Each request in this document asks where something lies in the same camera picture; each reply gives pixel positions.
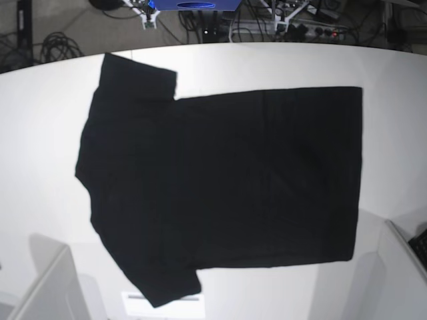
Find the black T-shirt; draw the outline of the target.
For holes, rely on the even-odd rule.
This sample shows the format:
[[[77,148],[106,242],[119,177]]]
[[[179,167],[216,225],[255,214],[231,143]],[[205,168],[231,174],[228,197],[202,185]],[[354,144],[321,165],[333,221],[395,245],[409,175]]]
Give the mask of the black T-shirt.
[[[107,54],[75,175],[103,245],[154,307],[209,268],[349,261],[362,89],[175,99],[174,71]]]

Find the blue box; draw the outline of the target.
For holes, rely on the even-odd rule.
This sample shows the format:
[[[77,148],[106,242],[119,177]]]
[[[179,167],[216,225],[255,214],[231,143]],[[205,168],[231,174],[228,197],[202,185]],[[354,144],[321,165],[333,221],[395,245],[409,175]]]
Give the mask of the blue box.
[[[154,0],[153,4],[160,11],[235,11],[241,0]]]

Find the white divider panel left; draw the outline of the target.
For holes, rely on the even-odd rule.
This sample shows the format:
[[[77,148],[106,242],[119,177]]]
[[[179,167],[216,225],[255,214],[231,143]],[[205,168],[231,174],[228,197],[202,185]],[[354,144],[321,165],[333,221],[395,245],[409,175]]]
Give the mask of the white divider panel left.
[[[91,319],[69,246],[59,248],[8,318]]]

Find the white divider panel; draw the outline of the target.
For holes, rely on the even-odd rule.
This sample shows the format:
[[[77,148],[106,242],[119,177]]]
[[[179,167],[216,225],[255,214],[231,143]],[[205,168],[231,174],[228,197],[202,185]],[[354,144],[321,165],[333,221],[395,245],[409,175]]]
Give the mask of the white divider panel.
[[[391,221],[385,223],[378,253],[386,268],[379,319],[426,318],[426,271]]]
[[[8,318],[91,319],[69,246],[59,248]]]

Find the black keyboard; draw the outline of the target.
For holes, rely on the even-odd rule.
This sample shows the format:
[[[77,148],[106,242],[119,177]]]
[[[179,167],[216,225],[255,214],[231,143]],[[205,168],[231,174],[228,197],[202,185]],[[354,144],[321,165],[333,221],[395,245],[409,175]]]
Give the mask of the black keyboard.
[[[417,258],[424,266],[427,267],[427,230],[424,230],[417,237],[412,238],[408,242]]]

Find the white divider panel right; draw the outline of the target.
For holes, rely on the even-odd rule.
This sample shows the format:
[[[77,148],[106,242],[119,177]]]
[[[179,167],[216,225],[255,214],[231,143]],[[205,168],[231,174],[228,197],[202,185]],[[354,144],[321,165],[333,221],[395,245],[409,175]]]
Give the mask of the white divider panel right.
[[[386,268],[379,319],[426,318],[426,271],[391,221],[385,223],[378,253]]]

